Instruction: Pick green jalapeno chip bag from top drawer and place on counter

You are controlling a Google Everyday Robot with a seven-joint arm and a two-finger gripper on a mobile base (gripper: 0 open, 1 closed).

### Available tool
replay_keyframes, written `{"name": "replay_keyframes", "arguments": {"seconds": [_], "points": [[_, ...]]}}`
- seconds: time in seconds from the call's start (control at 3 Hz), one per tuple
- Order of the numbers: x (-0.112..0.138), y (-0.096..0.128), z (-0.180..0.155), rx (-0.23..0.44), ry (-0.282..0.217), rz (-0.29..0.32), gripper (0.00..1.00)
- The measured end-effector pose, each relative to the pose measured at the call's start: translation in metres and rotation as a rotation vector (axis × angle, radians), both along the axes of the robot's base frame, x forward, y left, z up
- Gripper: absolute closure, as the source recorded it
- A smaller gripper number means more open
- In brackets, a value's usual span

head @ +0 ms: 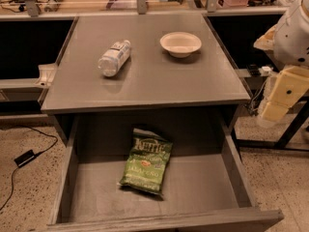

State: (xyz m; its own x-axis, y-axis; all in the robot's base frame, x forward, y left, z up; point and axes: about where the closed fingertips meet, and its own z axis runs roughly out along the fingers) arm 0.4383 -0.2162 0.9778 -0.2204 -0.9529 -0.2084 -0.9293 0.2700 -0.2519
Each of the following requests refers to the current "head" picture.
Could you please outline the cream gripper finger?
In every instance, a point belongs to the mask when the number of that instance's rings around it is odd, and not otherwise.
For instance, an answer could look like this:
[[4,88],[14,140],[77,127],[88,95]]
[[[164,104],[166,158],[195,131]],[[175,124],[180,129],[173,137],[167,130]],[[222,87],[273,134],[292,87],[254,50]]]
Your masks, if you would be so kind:
[[262,128],[276,125],[288,112],[288,108],[269,101],[262,101],[258,108],[257,124]]

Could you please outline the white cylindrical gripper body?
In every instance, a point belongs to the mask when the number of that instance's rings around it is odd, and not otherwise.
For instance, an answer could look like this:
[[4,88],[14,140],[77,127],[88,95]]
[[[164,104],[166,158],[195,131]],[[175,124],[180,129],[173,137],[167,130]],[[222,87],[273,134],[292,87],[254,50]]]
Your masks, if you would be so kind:
[[271,104],[291,108],[309,89],[309,70],[287,66],[276,78],[269,96]]

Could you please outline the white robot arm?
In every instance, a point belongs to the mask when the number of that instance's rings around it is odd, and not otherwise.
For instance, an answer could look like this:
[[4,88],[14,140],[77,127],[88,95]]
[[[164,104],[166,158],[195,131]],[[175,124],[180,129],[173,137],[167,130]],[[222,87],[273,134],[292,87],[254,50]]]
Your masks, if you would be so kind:
[[274,59],[284,65],[267,79],[258,108],[258,125],[269,128],[309,90],[309,0],[294,0],[254,47],[272,51]]

